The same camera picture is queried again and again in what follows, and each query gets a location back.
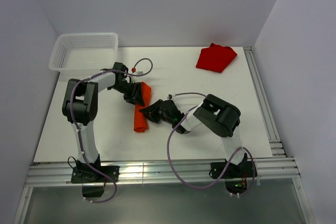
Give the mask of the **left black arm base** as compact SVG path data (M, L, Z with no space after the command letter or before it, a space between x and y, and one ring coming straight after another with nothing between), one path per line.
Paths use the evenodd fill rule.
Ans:
M100 171L117 182L119 168L119 166L101 166ZM84 172L75 167L72 171L71 183L82 184L82 195L86 198L100 198L104 193L107 182L108 180L104 176L92 170Z

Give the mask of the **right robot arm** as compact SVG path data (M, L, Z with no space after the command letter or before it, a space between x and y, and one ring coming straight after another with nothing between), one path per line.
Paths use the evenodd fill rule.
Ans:
M236 106L212 94L202 96L203 101L186 113L177 108L171 94L166 100L159 99L140 109L140 113L153 123L164 121L170 124L178 134L188 134L199 125L206 126L222 140L226 157L232 158L224 175L240 176L247 166L247 154L238 130L241 112Z

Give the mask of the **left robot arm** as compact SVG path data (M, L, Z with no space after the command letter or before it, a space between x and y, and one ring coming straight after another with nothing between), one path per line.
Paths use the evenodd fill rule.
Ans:
M62 104L62 114L71 124L77 141L78 158L74 173L91 182L102 176L100 154L96 147L93 123L98 113L98 95L101 91L116 90L123 94L124 101L133 105L145 105L143 82L134 82L126 65L116 62L111 69L85 79L70 79Z

